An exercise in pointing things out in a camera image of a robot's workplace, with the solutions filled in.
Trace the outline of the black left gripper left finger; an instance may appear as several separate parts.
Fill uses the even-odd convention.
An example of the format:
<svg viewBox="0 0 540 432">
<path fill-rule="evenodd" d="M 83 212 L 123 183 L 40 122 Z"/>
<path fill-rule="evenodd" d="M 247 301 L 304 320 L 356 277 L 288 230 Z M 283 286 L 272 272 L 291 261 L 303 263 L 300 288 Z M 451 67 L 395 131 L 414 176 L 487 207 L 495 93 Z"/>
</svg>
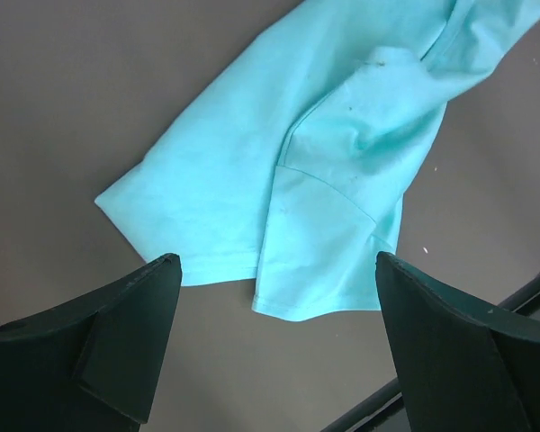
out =
<svg viewBox="0 0 540 432">
<path fill-rule="evenodd" d="M 149 421 L 182 281 L 165 254 L 0 326 L 0 431 L 137 431 Z"/>
</svg>

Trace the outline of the teal t shirt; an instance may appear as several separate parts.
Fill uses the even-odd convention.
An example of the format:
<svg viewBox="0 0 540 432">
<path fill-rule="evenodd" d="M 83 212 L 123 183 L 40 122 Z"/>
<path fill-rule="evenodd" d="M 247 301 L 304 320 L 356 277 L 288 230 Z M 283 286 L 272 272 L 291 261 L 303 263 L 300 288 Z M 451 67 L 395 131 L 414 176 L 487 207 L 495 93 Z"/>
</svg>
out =
<svg viewBox="0 0 540 432">
<path fill-rule="evenodd" d="M 253 310 L 288 321 L 376 311 L 447 103 L 539 20 L 540 1 L 305 1 L 96 205 L 185 286 L 252 279 Z"/>
</svg>

